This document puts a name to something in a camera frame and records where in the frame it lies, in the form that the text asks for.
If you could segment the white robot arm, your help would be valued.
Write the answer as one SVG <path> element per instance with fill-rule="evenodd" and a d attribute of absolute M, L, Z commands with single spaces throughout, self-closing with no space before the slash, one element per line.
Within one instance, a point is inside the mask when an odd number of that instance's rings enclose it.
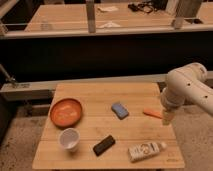
<path fill-rule="evenodd" d="M 162 124 L 169 125 L 186 100 L 199 106 L 213 117 L 213 89 L 205 84 L 207 69 L 201 63 L 190 63 L 169 71 L 160 101 L 163 106 Z"/>

